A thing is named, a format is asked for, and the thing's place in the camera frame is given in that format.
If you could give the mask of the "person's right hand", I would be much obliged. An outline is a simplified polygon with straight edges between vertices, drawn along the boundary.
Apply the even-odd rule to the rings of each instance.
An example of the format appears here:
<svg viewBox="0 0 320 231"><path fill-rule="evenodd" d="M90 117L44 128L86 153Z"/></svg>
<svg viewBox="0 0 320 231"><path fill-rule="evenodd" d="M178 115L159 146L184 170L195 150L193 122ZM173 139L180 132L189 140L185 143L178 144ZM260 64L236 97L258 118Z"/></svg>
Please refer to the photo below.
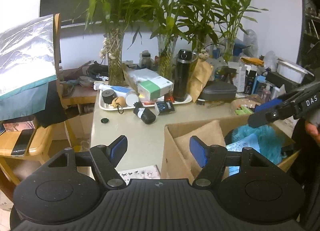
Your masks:
<svg viewBox="0 0 320 231"><path fill-rule="evenodd" d="M317 145L320 145L320 134L319 134L318 128L315 125L313 125L309 121L306 121L305 122L305 131L308 135L310 135L315 140Z"/></svg>

